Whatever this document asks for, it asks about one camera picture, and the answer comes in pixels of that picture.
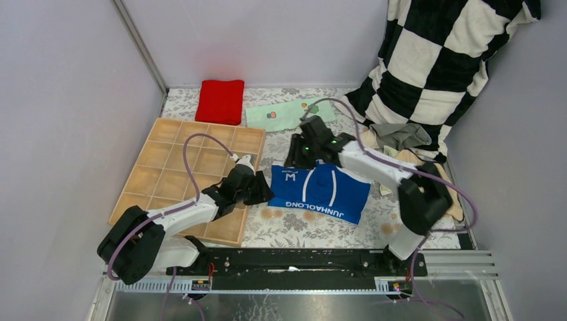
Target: red towel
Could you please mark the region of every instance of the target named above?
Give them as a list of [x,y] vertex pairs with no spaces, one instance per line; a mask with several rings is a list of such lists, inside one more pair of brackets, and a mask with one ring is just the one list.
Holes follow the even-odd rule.
[[201,85],[199,107],[195,114],[197,122],[240,125],[242,122],[242,99],[244,81],[205,80]]

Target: green towel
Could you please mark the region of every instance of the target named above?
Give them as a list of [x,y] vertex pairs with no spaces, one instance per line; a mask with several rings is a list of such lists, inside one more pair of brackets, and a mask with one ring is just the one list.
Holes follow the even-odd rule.
[[[246,112],[246,125],[251,128],[263,128],[266,132],[279,132],[280,130],[294,129],[300,125],[300,118],[305,114],[307,107],[319,100],[310,98],[283,102],[268,106],[244,108]],[[336,120],[333,106],[329,101],[320,102],[313,107],[310,115],[321,117],[324,122]]]

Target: fabric pile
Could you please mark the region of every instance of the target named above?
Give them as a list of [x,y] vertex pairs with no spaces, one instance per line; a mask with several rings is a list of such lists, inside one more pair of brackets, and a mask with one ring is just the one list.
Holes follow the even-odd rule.
[[379,64],[341,100],[366,126],[419,125],[431,141],[416,151],[443,163],[447,134],[488,81],[488,60],[540,17],[539,0],[390,0]]

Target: wooden tray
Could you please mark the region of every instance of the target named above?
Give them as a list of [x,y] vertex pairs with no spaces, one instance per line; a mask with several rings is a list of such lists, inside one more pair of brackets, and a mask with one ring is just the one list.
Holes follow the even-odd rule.
[[[214,136],[239,156],[250,154],[254,168],[258,169],[265,141],[264,129],[158,118],[120,194],[109,224],[114,225],[133,205],[144,210],[159,209],[195,196],[183,164],[183,144],[196,132]],[[235,165],[222,147],[203,137],[189,142],[187,160],[200,190],[218,183]],[[247,215],[248,206],[240,203],[232,213],[214,222],[196,225],[181,235],[240,246]]]

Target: white wall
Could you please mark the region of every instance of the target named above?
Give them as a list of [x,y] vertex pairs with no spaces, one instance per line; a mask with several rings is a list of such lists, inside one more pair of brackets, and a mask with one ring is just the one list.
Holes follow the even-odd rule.
[[170,87],[359,86],[376,65],[387,0],[125,0]]
[[449,137],[516,321],[567,311],[567,1],[542,1],[542,14],[490,62],[487,88]]
[[84,320],[161,94],[109,1],[0,7],[0,320]]

